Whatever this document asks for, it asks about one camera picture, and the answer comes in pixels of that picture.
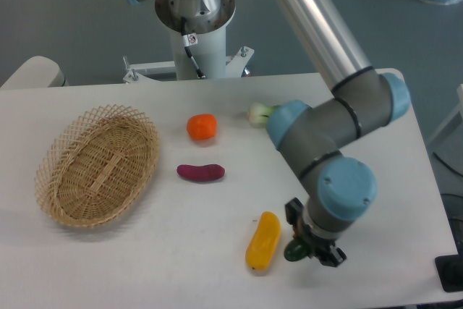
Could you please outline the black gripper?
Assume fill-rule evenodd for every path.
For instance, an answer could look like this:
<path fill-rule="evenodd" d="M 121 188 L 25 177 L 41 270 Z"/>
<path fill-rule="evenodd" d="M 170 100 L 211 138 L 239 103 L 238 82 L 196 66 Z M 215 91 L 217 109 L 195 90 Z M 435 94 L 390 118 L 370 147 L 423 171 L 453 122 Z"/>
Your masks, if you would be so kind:
<path fill-rule="evenodd" d="M 340 266 L 346 260 L 344 251 L 337 247 L 338 234 L 319 227 L 309 216 L 298 198 L 285 204 L 286 221 L 293 228 L 293 238 L 301 242 L 323 266 Z"/>

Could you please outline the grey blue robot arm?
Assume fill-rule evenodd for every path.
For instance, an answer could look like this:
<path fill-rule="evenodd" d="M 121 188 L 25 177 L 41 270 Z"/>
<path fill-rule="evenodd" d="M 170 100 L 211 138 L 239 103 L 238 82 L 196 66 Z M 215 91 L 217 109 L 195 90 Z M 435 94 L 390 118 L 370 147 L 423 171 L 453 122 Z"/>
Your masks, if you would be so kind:
<path fill-rule="evenodd" d="M 405 115 L 409 91 L 396 75 L 374 70 L 331 0 L 277 1 L 333 96 L 316 107 L 290 101 L 265 118 L 272 143 L 309 196 L 306 203 L 293 199 L 285 206 L 294 236 L 284 256 L 337 267 L 347 258 L 337 239 L 377 194 L 371 170 L 341 149 Z M 234 0 L 154 2 L 158 19 L 173 33 L 177 79 L 225 77 L 232 68 L 225 41 L 212 43 L 210 35 L 231 21 Z"/>

